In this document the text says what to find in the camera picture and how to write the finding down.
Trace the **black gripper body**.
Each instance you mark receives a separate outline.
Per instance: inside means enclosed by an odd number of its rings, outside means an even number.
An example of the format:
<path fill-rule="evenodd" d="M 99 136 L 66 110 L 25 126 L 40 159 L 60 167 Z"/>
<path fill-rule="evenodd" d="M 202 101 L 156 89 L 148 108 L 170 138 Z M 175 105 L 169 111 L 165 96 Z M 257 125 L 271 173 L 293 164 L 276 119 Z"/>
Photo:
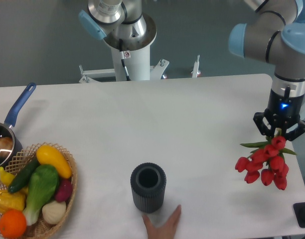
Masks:
<path fill-rule="evenodd" d="M 270 91 L 265 118 L 273 127 L 291 127 L 300 121 L 300 110 L 304 95 L 299 97 L 284 97 L 273 90 Z"/>

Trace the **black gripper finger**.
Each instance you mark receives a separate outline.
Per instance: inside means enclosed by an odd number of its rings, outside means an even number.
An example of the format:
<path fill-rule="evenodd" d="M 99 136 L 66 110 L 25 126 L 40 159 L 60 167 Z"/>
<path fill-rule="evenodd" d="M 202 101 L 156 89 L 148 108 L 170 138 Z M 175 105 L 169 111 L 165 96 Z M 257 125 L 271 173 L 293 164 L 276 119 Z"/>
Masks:
<path fill-rule="evenodd" d="M 288 141 L 293 141 L 299 136 L 305 133 L 305 120 L 299 120 L 298 123 L 287 129 L 285 133 L 285 139 Z"/>
<path fill-rule="evenodd" d="M 253 121 L 261 135 L 274 136 L 275 123 L 272 114 L 269 111 L 257 112 L 253 116 Z"/>

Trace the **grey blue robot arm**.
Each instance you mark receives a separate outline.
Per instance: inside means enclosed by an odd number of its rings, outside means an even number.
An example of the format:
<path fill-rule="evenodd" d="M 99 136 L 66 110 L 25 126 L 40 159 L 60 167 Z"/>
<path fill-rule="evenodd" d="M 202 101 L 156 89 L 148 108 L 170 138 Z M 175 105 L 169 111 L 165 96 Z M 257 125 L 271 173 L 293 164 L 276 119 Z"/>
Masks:
<path fill-rule="evenodd" d="M 229 36 L 229 51 L 274 65 L 268 106 L 253 120 L 262 135 L 277 129 L 288 141 L 305 133 L 300 110 L 305 95 L 305 23 L 297 17 L 301 0 L 248 0 L 258 15 L 253 24 L 236 25 Z"/>

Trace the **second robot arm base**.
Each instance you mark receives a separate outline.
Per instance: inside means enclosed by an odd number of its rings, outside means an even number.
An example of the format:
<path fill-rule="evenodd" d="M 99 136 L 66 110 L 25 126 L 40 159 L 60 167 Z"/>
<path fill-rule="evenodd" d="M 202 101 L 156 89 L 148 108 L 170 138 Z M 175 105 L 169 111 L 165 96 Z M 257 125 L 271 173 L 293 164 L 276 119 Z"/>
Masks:
<path fill-rule="evenodd" d="M 120 51 L 140 50 L 156 38 L 156 24 L 141 0 L 89 0 L 78 18 L 93 38 Z"/>

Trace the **bare human hand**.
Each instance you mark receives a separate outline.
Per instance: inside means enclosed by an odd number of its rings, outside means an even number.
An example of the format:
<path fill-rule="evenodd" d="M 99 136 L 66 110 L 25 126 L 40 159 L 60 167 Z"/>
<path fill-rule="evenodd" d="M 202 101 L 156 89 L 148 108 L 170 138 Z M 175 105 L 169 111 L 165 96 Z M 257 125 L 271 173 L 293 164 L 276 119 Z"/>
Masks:
<path fill-rule="evenodd" d="M 182 207 L 178 205 L 167 221 L 160 227 L 155 227 L 147 215 L 142 215 L 148 239 L 173 239 L 181 217 Z"/>

